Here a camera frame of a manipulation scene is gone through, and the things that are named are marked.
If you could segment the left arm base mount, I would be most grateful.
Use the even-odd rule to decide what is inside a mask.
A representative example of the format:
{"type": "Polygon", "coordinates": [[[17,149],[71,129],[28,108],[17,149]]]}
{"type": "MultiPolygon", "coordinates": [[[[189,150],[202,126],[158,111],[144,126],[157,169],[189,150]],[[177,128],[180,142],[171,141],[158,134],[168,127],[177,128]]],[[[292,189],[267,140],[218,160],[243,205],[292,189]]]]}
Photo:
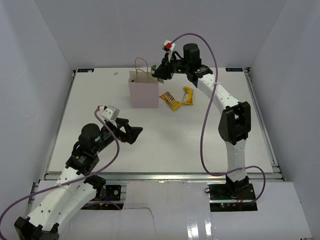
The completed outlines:
{"type": "Polygon", "coordinates": [[[107,185],[106,180],[98,175],[91,176],[84,182],[91,184],[96,194],[82,210],[122,210],[124,204],[116,203],[121,200],[121,185],[107,185]]]}

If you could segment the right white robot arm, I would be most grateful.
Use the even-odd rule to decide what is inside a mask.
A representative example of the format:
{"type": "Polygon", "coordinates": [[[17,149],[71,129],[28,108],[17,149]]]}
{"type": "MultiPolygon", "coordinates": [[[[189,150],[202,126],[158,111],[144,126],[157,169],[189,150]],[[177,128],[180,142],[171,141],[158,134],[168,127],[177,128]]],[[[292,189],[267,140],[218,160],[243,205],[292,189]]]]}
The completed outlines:
{"type": "Polygon", "coordinates": [[[175,50],[175,44],[166,40],[165,55],[152,76],[170,80],[174,74],[186,74],[187,79],[203,92],[220,112],[218,133],[227,151],[226,195],[236,200],[249,185],[245,170],[245,146],[251,131],[251,106],[233,97],[216,81],[217,74],[202,63],[200,49],[195,43],[183,46],[183,55],[175,50]]]}

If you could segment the green snack packet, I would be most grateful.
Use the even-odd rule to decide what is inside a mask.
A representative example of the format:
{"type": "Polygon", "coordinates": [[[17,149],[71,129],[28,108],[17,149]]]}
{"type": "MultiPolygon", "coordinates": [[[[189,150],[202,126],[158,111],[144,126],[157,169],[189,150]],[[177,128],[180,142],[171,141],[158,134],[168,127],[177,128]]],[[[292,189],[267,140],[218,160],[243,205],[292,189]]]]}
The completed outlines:
{"type": "MultiPolygon", "coordinates": [[[[154,73],[155,73],[155,71],[156,71],[156,69],[157,69],[157,65],[156,64],[153,64],[152,66],[151,66],[151,68],[150,68],[150,73],[151,73],[151,75],[153,75],[154,73]]],[[[157,82],[158,83],[161,83],[161,84],[164,84],[164,80],[163,79],[161,79],[161,78],[159,78],[159,77],[153,77],[155,80],[157,80],[157,82]]]]}

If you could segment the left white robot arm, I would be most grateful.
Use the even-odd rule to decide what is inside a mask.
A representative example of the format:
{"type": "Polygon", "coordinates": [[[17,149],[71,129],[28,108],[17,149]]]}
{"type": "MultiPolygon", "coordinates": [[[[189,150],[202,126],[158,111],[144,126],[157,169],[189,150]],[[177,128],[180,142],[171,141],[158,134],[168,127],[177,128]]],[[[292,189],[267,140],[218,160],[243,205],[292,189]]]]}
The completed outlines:
{"type": "Polygon", "coordinates": [[[105,120],[103,127],[88,123],[74,144],[53,189],[25,218],[14,227],[21,240],[57,240],[66,223],[89,201],[101,200],[106,194],[106,180],[92,170],[100,161],[98,154],[112,142],[132,145],[143,131],[130,126],[126,118],[105,120]]]}

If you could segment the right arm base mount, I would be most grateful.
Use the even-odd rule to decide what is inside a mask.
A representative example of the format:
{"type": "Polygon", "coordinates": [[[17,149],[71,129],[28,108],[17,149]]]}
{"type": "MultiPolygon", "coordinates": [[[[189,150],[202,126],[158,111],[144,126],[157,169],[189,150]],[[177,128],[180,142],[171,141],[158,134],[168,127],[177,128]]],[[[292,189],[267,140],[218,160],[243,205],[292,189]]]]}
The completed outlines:
{"type": "Polygon", "coordinates": [[[211,181],[204,188],[209,198],[211,213],[254,212],[258,210],[254,202],[257,195],[250,183],[246,188],[231,192],[225,181],[211,181]]]}

